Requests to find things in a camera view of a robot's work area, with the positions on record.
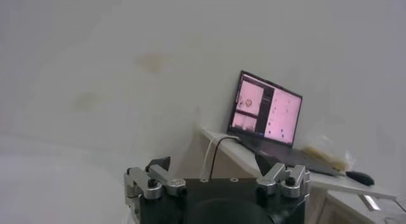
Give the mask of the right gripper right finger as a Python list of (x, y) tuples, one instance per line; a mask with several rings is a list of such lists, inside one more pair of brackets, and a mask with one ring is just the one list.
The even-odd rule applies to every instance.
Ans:
[(288, 199), (308, 197), (310, 194), (310, 172), (303, 165), (290, 168), (275, 157), (266, 157), (261, 154), (254, 155), (261, 176), (256, 183), (267, 195), (277, 191)]

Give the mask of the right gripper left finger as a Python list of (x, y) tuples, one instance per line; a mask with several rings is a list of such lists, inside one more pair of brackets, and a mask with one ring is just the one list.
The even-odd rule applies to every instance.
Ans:
[(160, 199), (167, 195), (183, 197), (187, 194), (187, 183), (182, 178), (175, 178), (168, 171), (170, 158), (153, 159), (144, 168), (128, 168), (124, 173), (124, 193), (127, 199), (142, 196), (147, 200)]

